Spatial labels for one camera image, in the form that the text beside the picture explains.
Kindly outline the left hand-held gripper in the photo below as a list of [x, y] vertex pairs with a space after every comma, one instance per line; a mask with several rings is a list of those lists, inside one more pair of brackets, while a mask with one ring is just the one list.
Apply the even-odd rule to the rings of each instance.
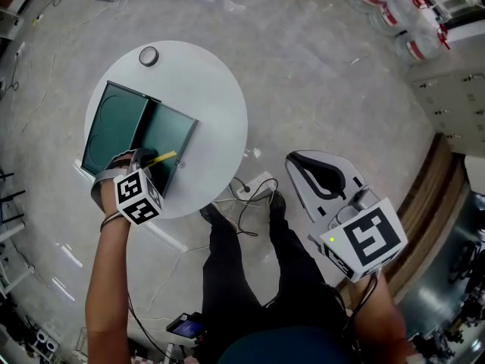
[[95, 176], [91, 197], [103, 212], [106, 209], [102, 202], [102, 185], [110, 180], [114, 185], [115, 211], [107, 214], [102, 226], [121, 217], [138, 226], [162, 213], [164, 198], [158, 192], [149, 169], [157, 157], [156, 150], [147, 153], [147, 149], [139, 148], [133, 153], [129, 168], [104, 169]]

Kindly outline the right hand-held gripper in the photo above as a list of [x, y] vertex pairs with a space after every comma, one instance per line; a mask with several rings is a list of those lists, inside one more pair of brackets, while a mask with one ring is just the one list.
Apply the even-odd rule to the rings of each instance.
[[312, 221], [309, 238], [349, 281], [378, 272], [407, 245], [389, 198], [379, 198], [340, 156], [286, 156], [285, 166]]

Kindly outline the person's left hand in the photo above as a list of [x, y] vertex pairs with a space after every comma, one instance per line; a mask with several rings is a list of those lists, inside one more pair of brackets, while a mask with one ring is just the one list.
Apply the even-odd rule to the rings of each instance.
[[113, 157], [112, 160], [110, 160], [110, 162], [108, 163], [105, 169], [111, 170], [115, 168], [129, 168], [133, 155], [134, 155], [133, 150], [129, 150], [121, 154], [118, 154], [115, 157]]

